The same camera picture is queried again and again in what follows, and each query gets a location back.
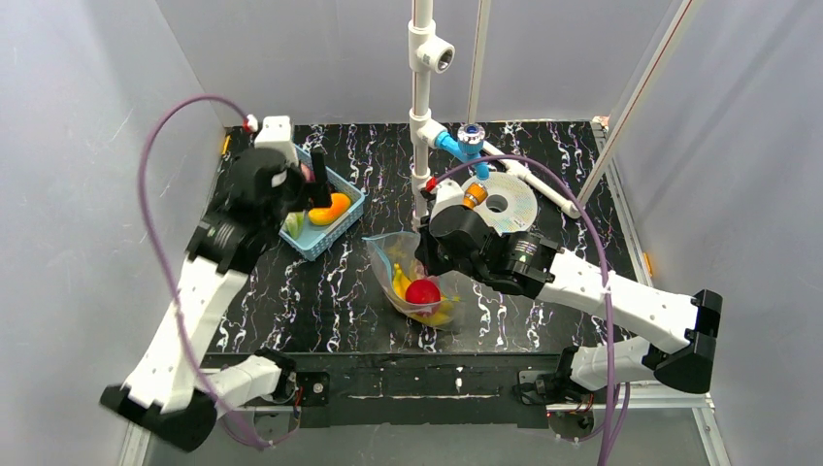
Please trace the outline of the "orange toy mango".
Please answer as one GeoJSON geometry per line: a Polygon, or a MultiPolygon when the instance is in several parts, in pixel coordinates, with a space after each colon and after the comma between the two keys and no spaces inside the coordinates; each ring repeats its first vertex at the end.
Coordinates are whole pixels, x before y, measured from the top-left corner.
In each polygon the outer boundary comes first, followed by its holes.
{"type": "Polygon", "coordinates": [[[308,211],[308,220],[316,226],[328,226],[339,219],[350,208],[352,201],[344,193],[333,192],[331,204],[326,208],[314,208],[308,211]]]}

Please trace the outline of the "light blue plastic basket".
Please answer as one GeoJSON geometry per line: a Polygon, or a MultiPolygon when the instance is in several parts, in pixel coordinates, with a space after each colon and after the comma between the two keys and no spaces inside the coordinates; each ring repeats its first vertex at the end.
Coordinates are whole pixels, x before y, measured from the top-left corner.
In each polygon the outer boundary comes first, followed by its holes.
{"type": "Polygon", "coordinates": [[[325,160],[323,152],[308,152],[293,143],[289,147],[299,169],[310,169],[314,183],[325,182],[331,200],[329,207],[317,207],[311,198],[314,190],[302,175],[290,175],[285,182],[284,200],[290,211],[280,237],[304,259],[313,261],[362,217],[366,195],[331,168],[315,169],[316,161],[325,160]]]}

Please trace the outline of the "clear zip top bag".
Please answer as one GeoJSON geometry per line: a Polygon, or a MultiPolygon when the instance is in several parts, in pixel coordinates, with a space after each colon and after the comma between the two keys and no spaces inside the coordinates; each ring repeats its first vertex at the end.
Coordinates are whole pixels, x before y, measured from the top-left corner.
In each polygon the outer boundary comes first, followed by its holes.
{"type": "Polygon", "coordinates": [[[419,240],[408,231],[366,237],[372,271],[398,313],[435,329],[456,331],[464,321],[469,282],[455,272],[430,274],[414,256],[419,240]]]}

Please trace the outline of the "red toy apple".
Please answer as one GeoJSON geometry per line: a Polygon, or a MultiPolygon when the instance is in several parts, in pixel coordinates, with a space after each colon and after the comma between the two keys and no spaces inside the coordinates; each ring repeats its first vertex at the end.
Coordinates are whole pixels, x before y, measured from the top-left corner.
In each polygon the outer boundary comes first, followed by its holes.
{"type": "Polygon", "coordinates": [[[415,305],[429,305],[440,302],[442,294],[434,282],[420,279],[411,282],[406,288],[405,300],[415,305]]]}

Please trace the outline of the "yellow toy banana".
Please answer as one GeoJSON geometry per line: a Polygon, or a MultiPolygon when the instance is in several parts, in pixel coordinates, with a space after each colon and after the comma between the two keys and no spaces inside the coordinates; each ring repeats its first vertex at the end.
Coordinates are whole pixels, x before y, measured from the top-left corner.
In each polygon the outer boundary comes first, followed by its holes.
{"type": "Polygon", "coordinates": [[[396,310],[429,327],[444,327],[456,317],[455,303],[432,279],[411,280],[398,263],[392,265],[388,297],[396,310]]]}

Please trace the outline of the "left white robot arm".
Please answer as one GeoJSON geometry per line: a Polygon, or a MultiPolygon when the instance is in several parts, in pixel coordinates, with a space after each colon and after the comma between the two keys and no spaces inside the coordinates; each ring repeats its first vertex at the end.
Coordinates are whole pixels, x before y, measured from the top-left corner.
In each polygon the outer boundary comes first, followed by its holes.
{"type": "Polygon", "coordinates": [[[291,161],[274,149],[244,150],[227,189],[201,217],[185,249],[181,274],[158,255],[172,301],[137,367],[125,382],[107,386],[100,403],[185,452],[198,449],[217,422],[258,398],[298,402],[295,361],[261,349],[206,375],[201,363],[228,306],[272,246],[288,214],[331,204],[321,150],[291,161]]]}

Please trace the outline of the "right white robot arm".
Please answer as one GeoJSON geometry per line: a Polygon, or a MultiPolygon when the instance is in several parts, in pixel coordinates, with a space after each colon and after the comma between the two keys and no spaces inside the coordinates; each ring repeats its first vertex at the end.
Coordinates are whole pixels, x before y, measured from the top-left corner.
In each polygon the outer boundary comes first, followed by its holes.
{"type": "Polygon", "coordinates": [[[692,394],[711,384],[722,297],[704,289],[693,296],[637,283],[599,267],[540,234],[499,234],[460,205],[423,220],[416,258],[433,276],[459,272],[502,294],[560,304],[605,318],[633,333],[613,347],[564,349],[555,373],[543,379],[551,394],[593,392],[610,384],[655,380],[692,394]]]}

